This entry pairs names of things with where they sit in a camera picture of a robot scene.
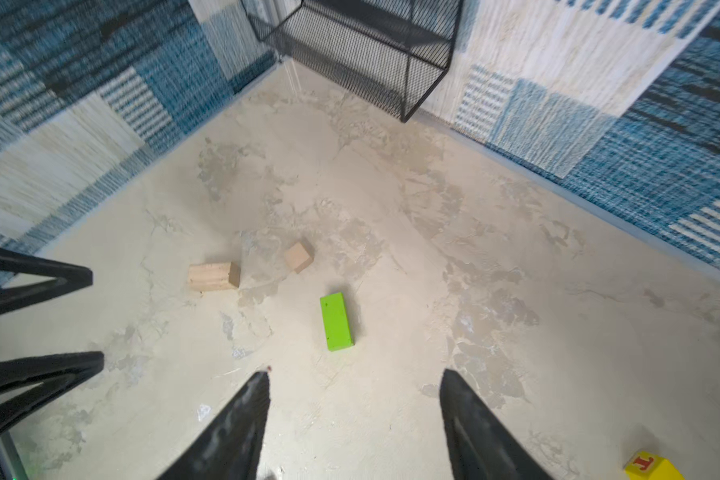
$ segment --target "white floor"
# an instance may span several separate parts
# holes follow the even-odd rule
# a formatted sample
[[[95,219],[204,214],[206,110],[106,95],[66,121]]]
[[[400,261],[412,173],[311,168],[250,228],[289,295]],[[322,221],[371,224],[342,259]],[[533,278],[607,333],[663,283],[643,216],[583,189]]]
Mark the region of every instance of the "white floor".
[[[289,273],[301,238],[315,263]],[[556,478],[621,480],[639,448],[720,478],[720,283],[302,68],[44,255],[94,286],[1,317],[0,360],[106,366],[13,429],[32,479],[154,478],[267,366],[262,477],[450,478],[450,366]],[[239,291],[187,289],[189,264],[222,260]],[[356,345],[328,352],[336,291]]]

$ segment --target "red letter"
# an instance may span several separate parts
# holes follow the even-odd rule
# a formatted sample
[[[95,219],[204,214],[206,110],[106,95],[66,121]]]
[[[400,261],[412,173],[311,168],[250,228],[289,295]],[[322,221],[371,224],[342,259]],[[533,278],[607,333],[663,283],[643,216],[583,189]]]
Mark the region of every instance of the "red letter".
[[[640,470],[642,470],[642,471],[644,472],[644,471],[647,470],[648,467],[651,466],[651,464],[653,463],[653,457],[648,457],[647,460],[645,460],[645,459],[642,458],[642,457],[637,457],[637,458],[635,458],[635,461],[632,462],[632,463],[635,464],[635,465],[639,465],[639,466],[640,466]]]

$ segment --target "wall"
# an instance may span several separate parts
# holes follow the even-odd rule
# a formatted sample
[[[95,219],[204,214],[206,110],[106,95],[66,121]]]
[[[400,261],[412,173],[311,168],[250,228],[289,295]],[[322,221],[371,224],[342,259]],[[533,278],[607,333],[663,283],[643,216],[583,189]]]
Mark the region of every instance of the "wall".
[[[38,252],[273,62],[236,2],[0,1],[0,246]]]
[[[425,109],[720,268],[719,0],[465,0],[461,28]]]

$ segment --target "wooden block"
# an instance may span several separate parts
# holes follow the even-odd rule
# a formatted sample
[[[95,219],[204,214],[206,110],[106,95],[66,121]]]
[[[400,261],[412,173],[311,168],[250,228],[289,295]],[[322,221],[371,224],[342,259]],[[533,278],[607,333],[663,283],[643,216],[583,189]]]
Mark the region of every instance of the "wooden block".
[[[314,258],[309,254],[307,248],[301,242],[296,242],[294,246],[286,250],[286,263],[296,273],[301,272],[312,263]]]
[[[190,265],[188,282],[192,290],[210,292],[240,286],[240,267],[237,264]]]

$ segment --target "wire mesh basket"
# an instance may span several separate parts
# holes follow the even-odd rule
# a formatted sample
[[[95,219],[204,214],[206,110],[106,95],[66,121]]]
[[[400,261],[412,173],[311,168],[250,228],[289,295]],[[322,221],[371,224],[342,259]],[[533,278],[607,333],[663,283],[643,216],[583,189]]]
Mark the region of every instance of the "wire mesh basket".
[[[277,25],[246,14],[260,42],[405,122],[451,67],[463,4],[301,0]]]

